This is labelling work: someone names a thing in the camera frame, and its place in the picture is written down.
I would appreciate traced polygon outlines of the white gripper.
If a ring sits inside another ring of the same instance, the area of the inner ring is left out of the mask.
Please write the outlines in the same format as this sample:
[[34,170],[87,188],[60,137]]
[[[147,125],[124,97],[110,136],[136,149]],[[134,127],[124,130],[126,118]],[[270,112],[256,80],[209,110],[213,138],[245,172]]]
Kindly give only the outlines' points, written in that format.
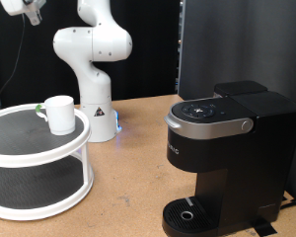
[[0,2],[10,16],[29,13],[31,24],[37,26],[42,20],[39,9],[46,0],[0,0]]

